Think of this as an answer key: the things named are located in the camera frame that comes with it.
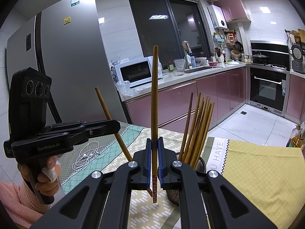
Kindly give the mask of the pink knitted sleeve forearm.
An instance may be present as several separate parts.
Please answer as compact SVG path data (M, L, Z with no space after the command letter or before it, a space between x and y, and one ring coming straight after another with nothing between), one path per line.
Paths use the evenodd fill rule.
M41 204L25 181L21 185L1 181L1 203L21 228L30 228L50 210L50 205Z

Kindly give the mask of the left hand with bandage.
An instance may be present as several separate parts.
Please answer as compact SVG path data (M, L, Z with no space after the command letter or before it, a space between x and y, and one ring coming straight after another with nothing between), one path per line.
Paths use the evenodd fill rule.
M57 156L49 157L45 160L44 167L39 171L35 189L42 195L53 196L59 190L58 176L61 167Z

